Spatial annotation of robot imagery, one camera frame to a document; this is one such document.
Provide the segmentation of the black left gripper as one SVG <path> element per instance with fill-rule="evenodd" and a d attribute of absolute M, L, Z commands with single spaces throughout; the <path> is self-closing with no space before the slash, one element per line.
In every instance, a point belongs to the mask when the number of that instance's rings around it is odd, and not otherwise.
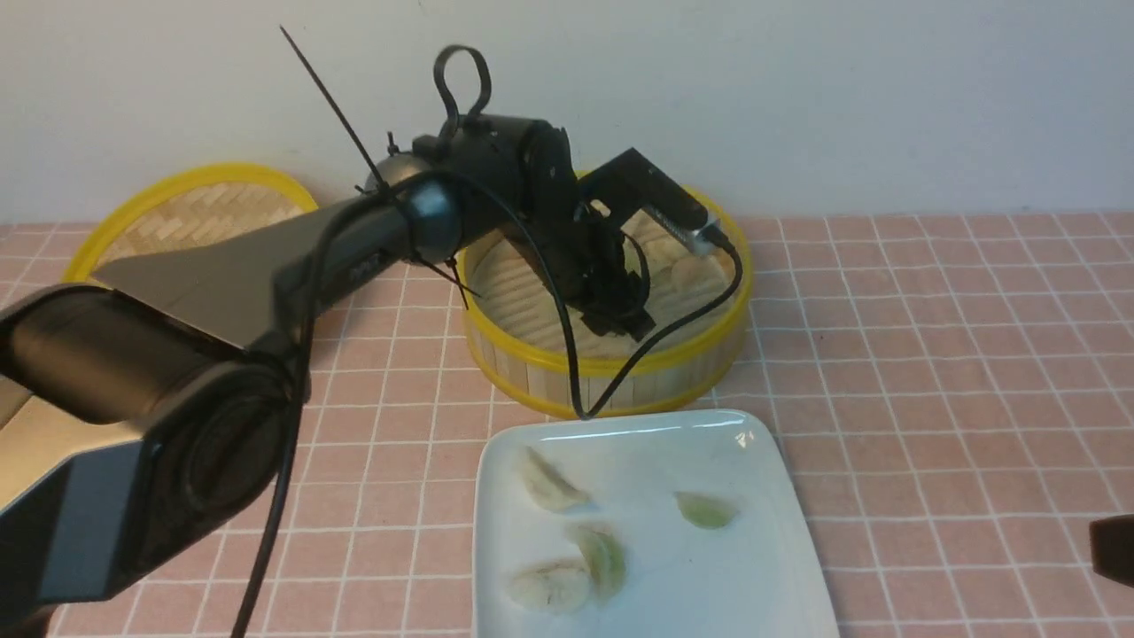
<path fill-rule="evenodd" d="M 552 298 L 595 337 L 641 342 L 655 329 L 649 278 L 625 263 L 625 233 L 579 195 L 566 131 L 542 120 L 462 116 L 421 135 L 412 154 L 441 171 L 455 250 L 499 231 Z"/>

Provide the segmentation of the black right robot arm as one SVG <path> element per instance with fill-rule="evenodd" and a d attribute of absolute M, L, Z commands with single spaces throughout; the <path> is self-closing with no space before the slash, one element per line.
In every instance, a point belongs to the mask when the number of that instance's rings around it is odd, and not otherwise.
<path fill-rule="evenodd" d="M 1133 588 L 1134 516 L 1112 516 L 1091 521 L 1089 541 L 1094 573 Z"/>

